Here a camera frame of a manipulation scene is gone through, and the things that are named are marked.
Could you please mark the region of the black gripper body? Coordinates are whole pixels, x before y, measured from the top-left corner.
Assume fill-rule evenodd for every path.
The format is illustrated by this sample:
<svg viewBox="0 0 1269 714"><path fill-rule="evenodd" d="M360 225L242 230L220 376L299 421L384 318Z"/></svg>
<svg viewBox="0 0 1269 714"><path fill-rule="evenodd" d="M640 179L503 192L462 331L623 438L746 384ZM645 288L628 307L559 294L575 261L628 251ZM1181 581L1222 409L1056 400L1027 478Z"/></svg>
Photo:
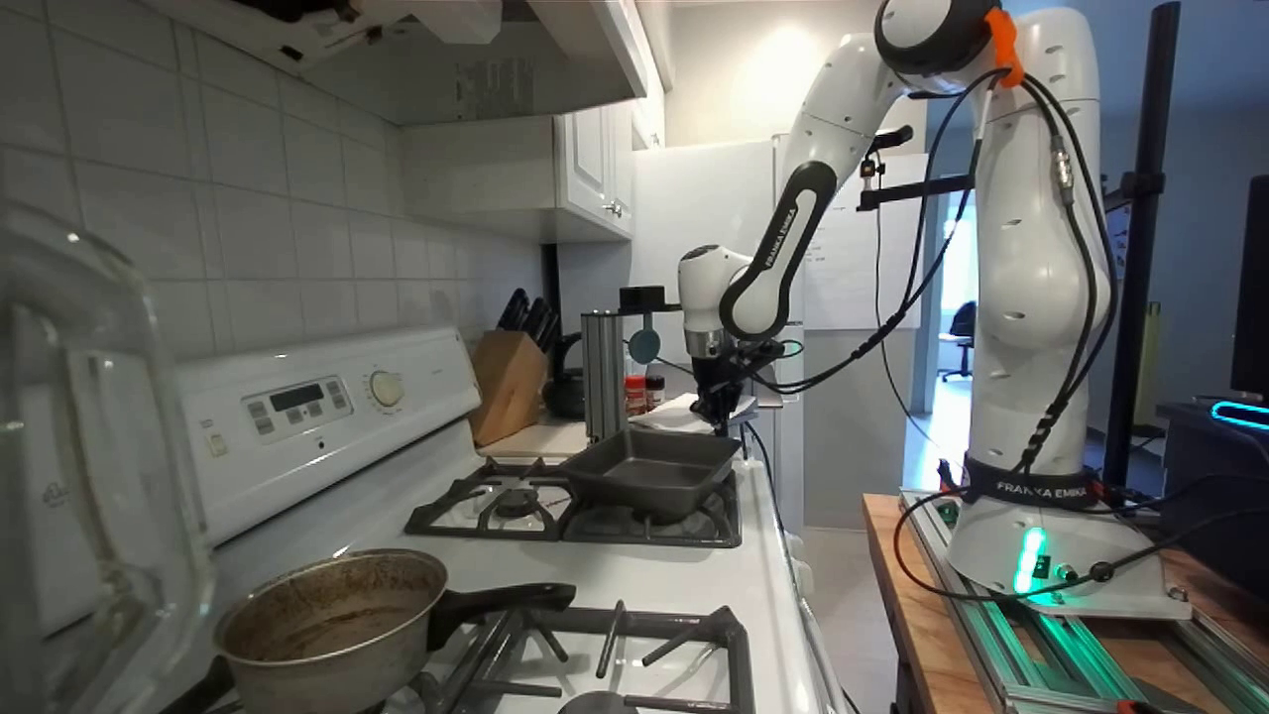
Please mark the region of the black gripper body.
<svg viewBox="0 0 1269 714"><path fill-rule="evenodd" d="M734 400L742 381L782 357L778 341L686 337L701 400Z"/></svg>

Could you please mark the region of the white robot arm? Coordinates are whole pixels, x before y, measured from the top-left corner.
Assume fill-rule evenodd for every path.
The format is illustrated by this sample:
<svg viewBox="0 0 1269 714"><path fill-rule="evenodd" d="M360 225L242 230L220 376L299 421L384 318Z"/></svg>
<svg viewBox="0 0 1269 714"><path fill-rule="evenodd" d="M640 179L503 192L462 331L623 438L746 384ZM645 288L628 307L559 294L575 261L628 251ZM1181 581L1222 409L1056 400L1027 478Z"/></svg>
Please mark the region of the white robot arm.
<svg viewBox="0 0 1269 714"><path fill-rule="evenodd" d="M792 269L910 90L973 101L981 238L973 430L949 566L996 598L1084 619L1181 619L1157 549L1084 468L1086 372L1109 308L1101 234L1099 56L1072 8L881 0L845 37L784 136L782 193L752 255L678 261L686 355L710 418L772 360Z"/></svg>

